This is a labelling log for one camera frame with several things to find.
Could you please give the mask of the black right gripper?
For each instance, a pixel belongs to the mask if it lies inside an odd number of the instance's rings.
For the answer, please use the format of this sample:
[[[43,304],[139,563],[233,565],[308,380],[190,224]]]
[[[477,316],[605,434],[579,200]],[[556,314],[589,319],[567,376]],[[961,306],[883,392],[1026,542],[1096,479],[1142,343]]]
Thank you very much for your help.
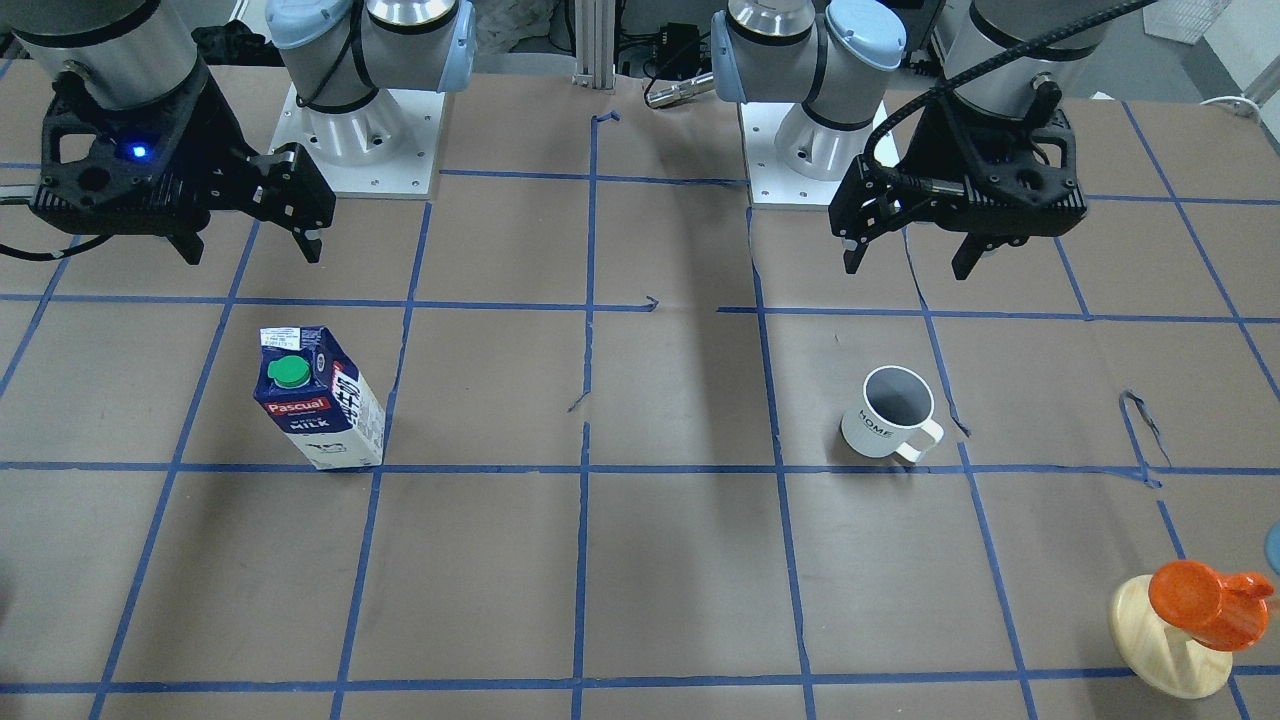
[[[207,70],[127,109],[101,106],[73,70],[52,91],[36,217],[69,234],[164,237],[198,266],[211,213],[236,210],[288,231],[305,261],[320,263],[334,191],[301,143],[256,151]]]

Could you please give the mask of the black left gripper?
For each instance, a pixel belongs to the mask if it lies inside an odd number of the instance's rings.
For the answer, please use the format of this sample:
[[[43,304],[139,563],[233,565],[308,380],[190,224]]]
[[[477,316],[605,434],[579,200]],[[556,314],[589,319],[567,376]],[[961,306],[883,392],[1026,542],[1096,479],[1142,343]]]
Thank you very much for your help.
[[[911,222],[968,233],[951,268],[956,281],[997,247],[1061,236],[1087,215],[1076,143],[1056,82],[1034,82],[1021,117],[997,118],[955,90],[924,102],[906,152],[892,167],[855,156],[829,208],[855,275],[874,238]]]

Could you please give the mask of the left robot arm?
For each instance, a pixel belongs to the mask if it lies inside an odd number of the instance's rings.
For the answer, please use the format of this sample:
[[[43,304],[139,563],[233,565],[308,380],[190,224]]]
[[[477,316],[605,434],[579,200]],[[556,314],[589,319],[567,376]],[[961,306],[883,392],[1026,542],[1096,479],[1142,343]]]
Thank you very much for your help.
[[[940,81],[876,122],[908,49],[878,1],[731,1],[710,26],[716,92],[787,102],[780,149],[838,182],[828,209],[858,272],[873,240],[927,222],[964,233],[955,278],[1002,246],[1068,233],[1088,213],[1062,83],[1138,1],[973,1]]]

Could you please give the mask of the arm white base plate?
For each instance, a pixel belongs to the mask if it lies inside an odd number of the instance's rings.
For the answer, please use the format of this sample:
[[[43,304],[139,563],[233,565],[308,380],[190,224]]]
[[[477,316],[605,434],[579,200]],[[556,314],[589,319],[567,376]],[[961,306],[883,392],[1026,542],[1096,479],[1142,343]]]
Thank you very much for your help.
[[[448,94],[384,88],[364,108],[325,114],[300,108],[291,86],[271,146],[305,146],[342,199],[428,200],[449,100]]]
[[[860,129],[832,129],[799,102],[739,105],[742,150],[754,210],[818,211],[828,208],[872,129],[887,118],[879,102]]]

